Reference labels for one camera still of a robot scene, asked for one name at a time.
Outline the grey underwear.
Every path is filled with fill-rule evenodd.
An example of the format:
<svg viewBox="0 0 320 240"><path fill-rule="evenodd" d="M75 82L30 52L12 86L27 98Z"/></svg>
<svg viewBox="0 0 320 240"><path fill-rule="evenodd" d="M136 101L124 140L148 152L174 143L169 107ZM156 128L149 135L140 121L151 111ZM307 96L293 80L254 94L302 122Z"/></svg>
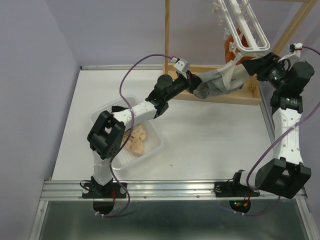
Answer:
<svg viewBox="0 0 320 240"><path fill-rule="evenodd" d="M241 89L250 75L240 61L241 53L227 54L226 64L214 70L199 73L200 85L193 94L200 98L228 95Z"/></svg>

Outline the beige striped underwear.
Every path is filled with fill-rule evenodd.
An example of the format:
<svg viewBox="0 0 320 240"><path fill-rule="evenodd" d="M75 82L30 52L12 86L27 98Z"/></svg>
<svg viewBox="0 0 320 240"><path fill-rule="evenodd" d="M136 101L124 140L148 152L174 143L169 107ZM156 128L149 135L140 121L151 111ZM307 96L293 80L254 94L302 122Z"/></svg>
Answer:
<svg viewBox="0 0 320 240"><path fill-rule="evenodd" d="M147 134L144 127L141 124L134 126L129 140L125 144L124 148L136 156L142 156L144 153L144 140Z"/></svg>

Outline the black underwear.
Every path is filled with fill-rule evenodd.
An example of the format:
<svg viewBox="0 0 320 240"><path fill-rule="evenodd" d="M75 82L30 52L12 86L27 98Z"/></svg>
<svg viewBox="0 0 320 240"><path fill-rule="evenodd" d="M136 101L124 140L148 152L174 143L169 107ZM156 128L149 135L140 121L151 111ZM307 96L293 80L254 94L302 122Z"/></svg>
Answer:
<svg viewBox="0 0 320 240"><path fill-rule="evenodd" d="M121 112L123 110L126 110L125 107L122 107L122 106L119 106L119 105L114 105L111 107L111 112L112 113L118 113L118 112Z"/></svg>

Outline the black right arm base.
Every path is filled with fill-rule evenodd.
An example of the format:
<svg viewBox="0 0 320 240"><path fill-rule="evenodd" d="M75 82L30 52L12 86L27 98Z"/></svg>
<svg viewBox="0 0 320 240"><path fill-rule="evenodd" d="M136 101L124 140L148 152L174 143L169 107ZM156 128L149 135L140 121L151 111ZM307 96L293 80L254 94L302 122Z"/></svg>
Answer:
<svg viewBox="0 0 320 240"><path fill-rule="evenodd" d="M235 198L235 197L259 197L260 193L250 190L247 186L243 186L232 181L216 181L214 182L213 191L217 198Z"/></svg>

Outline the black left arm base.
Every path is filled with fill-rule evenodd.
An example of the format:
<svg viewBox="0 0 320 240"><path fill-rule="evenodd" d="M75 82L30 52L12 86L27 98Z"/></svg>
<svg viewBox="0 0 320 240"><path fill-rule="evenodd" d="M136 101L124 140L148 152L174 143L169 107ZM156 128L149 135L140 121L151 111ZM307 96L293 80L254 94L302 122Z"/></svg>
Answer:
<svg viewBox="0 0 320 240"><path fill-rule="evenodd" d="M83 180L79 183L83 199L125 199L126 191L117 182L109 182L105 186L95 181Z"/></svg>

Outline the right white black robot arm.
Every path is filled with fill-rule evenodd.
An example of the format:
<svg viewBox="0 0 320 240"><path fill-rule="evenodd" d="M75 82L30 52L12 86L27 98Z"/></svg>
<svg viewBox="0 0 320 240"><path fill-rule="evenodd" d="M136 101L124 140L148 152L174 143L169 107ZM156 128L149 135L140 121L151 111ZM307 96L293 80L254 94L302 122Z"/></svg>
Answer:
<svg viewBox="0 0 320 240"><path fill-rule="evenodd" d="M262 190L284 198L293 198L312 175L300 153L299 126L302 124L305 86L315 73L306 61L291 62L273 52L242 62L250 76L274 87L270 100L275 140L267 149L272 159L261 167L239 170L230 182L231 192L242 195L248 189Z"/></svg>

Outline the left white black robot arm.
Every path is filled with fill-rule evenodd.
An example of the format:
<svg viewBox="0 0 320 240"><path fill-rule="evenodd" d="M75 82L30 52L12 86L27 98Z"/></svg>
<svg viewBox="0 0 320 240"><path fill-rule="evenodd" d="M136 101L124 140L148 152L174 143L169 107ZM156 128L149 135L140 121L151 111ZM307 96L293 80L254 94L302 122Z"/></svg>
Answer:
<svg viewBox="0 0 320 240"><path fill-rule="evenodd" d="M157 79L153 90L141 103L128 106L118 112L101 112L89 131L87 140L94 156L94 191L100 197L111 193L113 176L110 160L121 151L123 137L127 130L133 130L137 124L153 120L161 116L168 108L168 101L183 91L193 93L200 85L201 79L190 71L186 75L179 74L173 80L170 75L163 74Z"/></svg>

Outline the white plastic clip hanger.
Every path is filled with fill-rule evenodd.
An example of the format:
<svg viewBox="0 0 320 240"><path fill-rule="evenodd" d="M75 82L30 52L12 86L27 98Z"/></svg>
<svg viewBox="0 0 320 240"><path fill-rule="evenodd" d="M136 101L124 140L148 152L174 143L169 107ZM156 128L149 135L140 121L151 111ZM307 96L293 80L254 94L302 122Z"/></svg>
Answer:
<svg viewBox="0 0 320 240"><path fill-rule="evenodd" d="M213 0L212 13L224 25L223 39L229 37L229 51L257 57L270 49L270 43L251 7L249 0Z"/></svg>

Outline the clear plastic basket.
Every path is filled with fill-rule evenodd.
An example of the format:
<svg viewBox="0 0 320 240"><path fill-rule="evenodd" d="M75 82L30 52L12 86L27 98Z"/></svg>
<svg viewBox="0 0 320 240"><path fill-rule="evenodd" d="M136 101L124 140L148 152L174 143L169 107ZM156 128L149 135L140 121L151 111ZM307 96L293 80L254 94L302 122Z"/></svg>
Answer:
<svg viewBox="0 0 320 240"><path fill-rule="evenodd" d="M100 113L102 113L103 111L111 112L113 106L119 106L123 108L128 107L128 105L122 98L118 98L114 101L100 106L98 109L91 112L89 115L90 123L93 125ZM129 167L132 167L133 165L141 163L147 160L147 158L155 154L163 147L164 140L152 119L144 121L140 125L145 130L145 139L142 141L142 155L138 156L127 149L123 149L112 161L112 168L114 170L124 170Z"/></svg>

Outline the wooden hanger stand frame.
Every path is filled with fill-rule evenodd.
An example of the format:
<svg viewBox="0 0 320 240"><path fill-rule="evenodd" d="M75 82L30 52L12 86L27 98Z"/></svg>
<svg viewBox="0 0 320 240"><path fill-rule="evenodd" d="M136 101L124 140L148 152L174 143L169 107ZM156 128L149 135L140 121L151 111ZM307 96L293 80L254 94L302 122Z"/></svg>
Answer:
<svg viewBox="0 0 320 240"><path fill-rule="evenodd" d="M260 81L285 87L285 77L301 56L302 43L293 43L289 54L280 56L285 44L316 5L303 0L274 47L270 43L248 0L215 0L213 11L225 26L223 66L190 65L183 59L165 61L163 72L182 84L177 100L239 105L258 105Z"/></svg>

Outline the aluminium mounting rail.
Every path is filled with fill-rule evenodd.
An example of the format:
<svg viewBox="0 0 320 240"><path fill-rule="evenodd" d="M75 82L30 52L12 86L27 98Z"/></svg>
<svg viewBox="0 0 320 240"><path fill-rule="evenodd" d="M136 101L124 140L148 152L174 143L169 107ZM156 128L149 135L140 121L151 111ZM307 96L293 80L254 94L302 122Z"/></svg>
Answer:
<svg viewBox="0 0 320 240"><path fill-rule="evenodd" d="M214 180L127 180L131 201L211 201L236 200L237 197L216 197ZM40 200L82 201L79 181L45 181Z"/></svg>

